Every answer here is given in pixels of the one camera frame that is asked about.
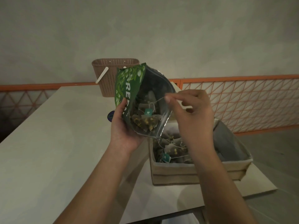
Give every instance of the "forearm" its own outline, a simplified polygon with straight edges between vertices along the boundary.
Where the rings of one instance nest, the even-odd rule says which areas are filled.
[[[103,157],[55,224],[104,223],[116,196],[129,155],[108,146]]]
[[[193,161],[210,223],[257,223],[214,147],[209,145],[201,153],[194,151]]]

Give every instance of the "tabletop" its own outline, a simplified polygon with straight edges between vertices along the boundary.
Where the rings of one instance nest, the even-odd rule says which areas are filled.
[[[99,86],[60,88],[0,144],[0,223],[53,223],[110,141],[114,98]],[[251,164],[243,196],[276,187]],[[144,142],[131,156],[108,222],[129,223],[203,206],[200,185],[153,186]]]

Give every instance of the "hand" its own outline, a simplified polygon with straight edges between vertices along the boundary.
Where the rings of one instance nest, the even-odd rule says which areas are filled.
[[[127,99],[123,98],[122,102],[114,111],[109,146],[118,150],[120,153],[131,155],[131,153],[142,143],[144,137],[138,135],[131,128],[127,127],[126,123],[122,119],[126,102]]]
[[[204,90],[183,90],[178,93],[167,93],[165,101],[168,103],[176,120],[180,135],[192,152],[199,147],[213,148],[214,112],[210,99]]]

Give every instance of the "person's left hand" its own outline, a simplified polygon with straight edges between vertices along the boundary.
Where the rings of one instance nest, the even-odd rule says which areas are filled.
[[[144,137],[138,135],[131,128],[127,127],[126,123],[122,119],[122,114],[126,103],[127,99],[123,98],[122,102],[114,111],[109,146],[121,153],[130,155],[142,143]]]

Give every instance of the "wire grid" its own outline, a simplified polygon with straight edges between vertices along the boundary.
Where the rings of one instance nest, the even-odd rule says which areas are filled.
[[[299,124],[299,79],[183,83],[210,97],[215,117],[234,133]]]
[[[18,127],[55,91],[25,90],[0,92],[0,118],[2,125],[10,128]]]

